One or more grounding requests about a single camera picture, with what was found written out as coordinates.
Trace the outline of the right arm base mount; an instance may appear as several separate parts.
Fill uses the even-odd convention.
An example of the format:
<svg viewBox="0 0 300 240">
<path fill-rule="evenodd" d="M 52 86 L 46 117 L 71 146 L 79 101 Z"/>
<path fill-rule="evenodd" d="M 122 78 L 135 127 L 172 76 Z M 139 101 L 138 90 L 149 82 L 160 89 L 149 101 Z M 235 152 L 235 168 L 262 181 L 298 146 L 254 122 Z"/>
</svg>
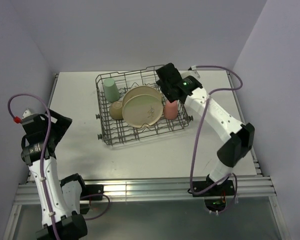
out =
<svg viewBox="0 0 300 240">
<path fill-rule="evenodd" d="M 194 198 L 203 197 L 206 211 L 212 215 L 218 216 L 229 209 L 237 201 L 238 181 L 226 179 L 222 184 L 217 184 L 199 194 L 213 184 L 211 180 L 202 180 L 193 182 L 193 191 L 187 190 Z"/>
</svg>

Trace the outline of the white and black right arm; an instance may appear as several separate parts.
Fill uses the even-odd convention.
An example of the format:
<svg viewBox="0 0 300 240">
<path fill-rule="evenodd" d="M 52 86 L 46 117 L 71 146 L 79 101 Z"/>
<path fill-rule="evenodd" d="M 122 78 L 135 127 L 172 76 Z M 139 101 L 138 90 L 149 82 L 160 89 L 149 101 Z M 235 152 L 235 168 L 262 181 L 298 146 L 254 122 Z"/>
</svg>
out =
<svg viewBox="0 0 300 240">
<path fill-rule="evenodd" d="M 232 70 L 231 73 L 239 81 L 237 87 L 221 87 L 207 91 L 199 81 L 196 70 L 192 66 L 188 71 L 180 73 L 173 63 L 168 63 L 156 70 L 156 84 L 169 102 L 179 101 L 190 107 L 200 116 L 190 170 L 193 172 L 199 137 L 204 123 L 208 123 L 223 142 L 217 151 L 215 167 L 206 177 L 206 189 L 212 195 L 219 194 L 227 178 L 232 175 L 233 168 L 239 160 L 251 150 L 254 142 L 255 128 L 251 123 L 243 123 L 228 113 L 212 95 L 222 91 L 237 91 L 243 87 L 242 79 Z"/>
</svg>

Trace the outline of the pale green cup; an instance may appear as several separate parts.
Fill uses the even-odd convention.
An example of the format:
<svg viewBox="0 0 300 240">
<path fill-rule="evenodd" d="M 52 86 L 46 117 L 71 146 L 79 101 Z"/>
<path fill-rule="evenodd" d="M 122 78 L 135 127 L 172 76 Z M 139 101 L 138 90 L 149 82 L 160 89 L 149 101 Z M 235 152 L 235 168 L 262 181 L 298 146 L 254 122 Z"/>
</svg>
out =
<svg viewBox="0 0 300 240">
<path fill-rule="evenodd" d="M 112 78 L 104 79 L 103 89 L 104 89 L 105 99 L 108 102 L 113 103 L 120 99 L 120 93 L 114 79 Z"/>
</svg>

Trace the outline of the black bowl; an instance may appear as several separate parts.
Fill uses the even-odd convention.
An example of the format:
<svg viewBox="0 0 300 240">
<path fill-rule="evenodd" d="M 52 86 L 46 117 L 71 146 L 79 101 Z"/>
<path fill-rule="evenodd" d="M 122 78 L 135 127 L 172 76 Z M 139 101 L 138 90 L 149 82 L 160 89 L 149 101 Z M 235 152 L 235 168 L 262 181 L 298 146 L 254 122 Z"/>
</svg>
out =
<svg viewBox="0 0 300 240">
<path fill-rule="evenodd" d="M 122 101 L 115 101 L 109 107 L 109 115 L 114 120 L 123 119 L 122 111 L 123 111 Z"/>
</svg>

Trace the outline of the grey wire dish rack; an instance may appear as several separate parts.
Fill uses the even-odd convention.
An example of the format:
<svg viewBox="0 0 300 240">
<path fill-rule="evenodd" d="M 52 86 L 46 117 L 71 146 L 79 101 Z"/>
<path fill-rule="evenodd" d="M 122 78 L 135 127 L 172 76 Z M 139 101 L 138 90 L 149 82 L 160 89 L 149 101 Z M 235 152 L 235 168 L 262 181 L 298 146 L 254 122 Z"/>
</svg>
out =
<svg viewBox="0 0 300 240">
<path fill-rule="evenodd" d="M 150 93 L 137 93 L 124 100 L 128 91 L 138 87 L 147 86 L 160 90 L 157 85 L 158 76 L 156 70 L 159 65 L 148 66 L 145 69 L 133 71 L 113 71 L 100 73 L 95 79 L 97 103 L 99 112 L 96 118 L 100 120 L 101 132 L 98 139 L 106 145 L 126 144 L 156 135 L 180 131 L 188 127 L 193 116 L 189 115 L 184 104 L 177 103 L 177 115 L 175 119 L 164 117 L 166 97 L 164 94 L 156 100 Z M 113 79 L 116 84 L 123 107 L 123 118 L 118 120 L 111 117 L 111 103 L 106 99 L 105 82 Z"/>
</svg>

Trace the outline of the pink cup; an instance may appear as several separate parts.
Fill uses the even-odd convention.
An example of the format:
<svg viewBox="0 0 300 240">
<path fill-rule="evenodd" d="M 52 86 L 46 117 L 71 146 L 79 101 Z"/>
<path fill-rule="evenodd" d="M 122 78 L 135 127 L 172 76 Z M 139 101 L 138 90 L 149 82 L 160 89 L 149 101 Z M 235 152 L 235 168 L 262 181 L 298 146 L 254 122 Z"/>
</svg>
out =
<svg viewBox="0 0 300 240">
<path fill-rule="evenodd" d="M 168 120 L 174 120 L 178 116 L 178 102 L 175 100 L 173 102 L 170 102 L 167 100 L 165 102 L 163 115 Z"/>
</svg>

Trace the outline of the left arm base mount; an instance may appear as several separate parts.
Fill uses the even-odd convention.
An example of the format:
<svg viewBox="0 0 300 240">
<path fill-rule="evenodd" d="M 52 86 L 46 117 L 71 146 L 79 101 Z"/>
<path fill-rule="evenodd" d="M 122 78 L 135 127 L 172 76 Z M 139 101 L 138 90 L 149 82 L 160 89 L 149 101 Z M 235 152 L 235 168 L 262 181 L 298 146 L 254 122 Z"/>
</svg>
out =
<svg viewBox="0 0 300 240">
<path fill-rule="evenodd" d="M 99 215 L 97 215 L 95 218 L 99 218 L 102 215 L 104 215 L 111 206 L 111 200 L 110 198 L 105 194 L 104 191 L 105 186 L 103 184 L 88 184 L 86 185 L 85 189 L 82 191 L 80 195 L 81 201 L 88 201 L 88 203 L 80 204 L 80 213 L 82 215 L 86 215 L 88 211 L 92 208 L 92 202 L 95 201 L 102 201 L 107 200 L 106 208 L 103 212 L 101 212 Z"/>
</svg>

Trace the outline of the large pink green plate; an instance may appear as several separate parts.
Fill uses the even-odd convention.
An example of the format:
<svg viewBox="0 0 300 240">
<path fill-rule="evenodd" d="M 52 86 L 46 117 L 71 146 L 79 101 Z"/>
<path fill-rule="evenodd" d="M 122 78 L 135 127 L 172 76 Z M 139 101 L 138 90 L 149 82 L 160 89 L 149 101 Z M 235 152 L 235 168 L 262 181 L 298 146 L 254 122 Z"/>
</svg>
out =
<svg viewBox="0 0 300 240">
<path fill-rule="evenodd" d="M 130 99 L 139 95 L 151 95 L 162 101 L 162 94 L 154 87 L 141 85 L 130 89 L 122 99 L 122 106 L 124 106 Z"/>
</svg>

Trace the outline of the small cream plate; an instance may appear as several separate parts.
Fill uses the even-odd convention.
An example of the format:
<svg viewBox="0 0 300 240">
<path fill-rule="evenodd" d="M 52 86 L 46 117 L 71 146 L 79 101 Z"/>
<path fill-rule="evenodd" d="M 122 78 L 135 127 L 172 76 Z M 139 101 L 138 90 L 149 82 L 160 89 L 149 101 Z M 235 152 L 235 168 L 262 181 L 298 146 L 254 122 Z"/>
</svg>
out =
<svg viewBox="0 0 300 240">
<path fill-rule="evenodd" d="M 163 114 L 163 104 L 152 95 L 138 95 L 131 98 L 122 109 L 124 121 L 134 128 L 154 125 Z"/>
</svg>

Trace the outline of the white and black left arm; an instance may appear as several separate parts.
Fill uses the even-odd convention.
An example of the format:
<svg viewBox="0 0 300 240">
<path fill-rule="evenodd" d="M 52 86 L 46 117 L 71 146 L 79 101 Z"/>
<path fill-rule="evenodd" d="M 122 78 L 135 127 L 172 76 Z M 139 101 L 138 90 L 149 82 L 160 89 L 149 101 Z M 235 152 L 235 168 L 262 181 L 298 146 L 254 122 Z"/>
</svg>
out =
<svg viewBox="0 0 300 240">
<path fill-rule="evenodd" d="M 42 229 L 35 233 L 38 240 L 78 240 L 88 234 L 80 212 L 87 186 L 77 173 L 58 178 L 55 149 L 71 123 L 71 118 L 53 110 L 38 114 L 27 108 L 22 115 L 21 158 L 34 177 L 41 205 Z"/>
</svg>

